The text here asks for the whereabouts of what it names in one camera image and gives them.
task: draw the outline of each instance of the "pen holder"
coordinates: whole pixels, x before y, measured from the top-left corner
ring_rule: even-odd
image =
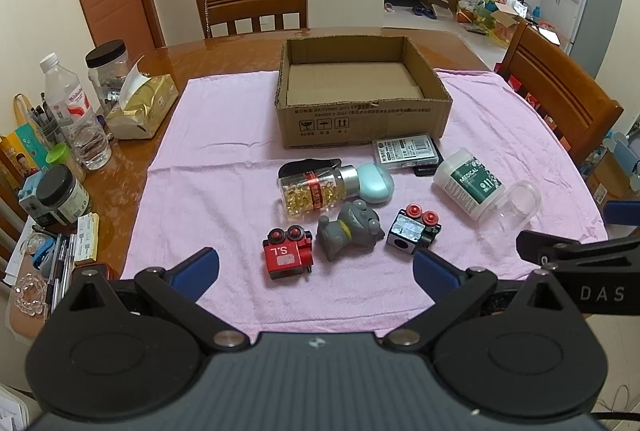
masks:
[[[55,119],[53,121],[47,122],[47,124],[43,126],[42,134],[50,144],[50,148],[47,148],[48,150],[51,150],[56,144],[59,144],[60,142],[66,144],[65,136],[62,134],[62,130],[60,129]]]

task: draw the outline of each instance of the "silver bottle cap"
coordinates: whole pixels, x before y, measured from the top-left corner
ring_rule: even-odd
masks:
[[[344,182],[345,198],[352,198],[360,194],[360,179],[358,172],[353,166],[338,167],[338,172]]]

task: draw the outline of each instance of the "gray toy figure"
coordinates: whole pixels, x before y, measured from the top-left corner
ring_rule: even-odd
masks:
[[[373,249],[385,237],[380,227],[380,218],[364,200],[345,202],[338,219],[329,221],[326,216],[318,220],[316,238],[329,261],[350,243]]]

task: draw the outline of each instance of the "wooden chair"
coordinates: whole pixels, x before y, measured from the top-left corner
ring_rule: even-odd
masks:
[[[603,141],[622,114],[622,107],[598,86],[577,63],[546,40],[535,27],[519,19],[519,25],[498,74],[522,83],[518,94],[540,102],[542,118],[556,123],[554,134],[567,141],[576,166]]]
[[[22,221],[27,221],[27,213],[18,204],[18,199],[15,193],[5,186],[0,184],[0,199],[4,201],[4,204],[12,210],[15,215]],[[20,231],[9,221],[3,212],[0,210],[0,229],[2,229],[9,238],[17,242],[20,238]],[[6,265],[11,258],[11,254],[14,250],[14,245],[8,244],[4,239],[0,239],[0,281],[4,279],[4,271]]]
[[[229,35],[237,34],[236,20],[251,18],[253,32],[261,32],[260,17],[274,16],[276,30],[284,30],[283,14],[297,12],[300,28],[307,28],[306,0],[196,0],[205,39],[212,25],[226,23]]]

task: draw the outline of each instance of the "yellow bag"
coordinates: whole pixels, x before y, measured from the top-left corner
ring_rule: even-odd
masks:
[[[0,137],[0,151],[5,156],[0,163],[0,171],[16,192],[22,188],[26,177],[39,170],[49,169],[46,160],[47,148],[40,140],[44,136],[40,127],[31,121],[27,113],[30,108],[31,103],[27,97],[22,94],[16,95],[14,116],[18,128],[9,135]]]

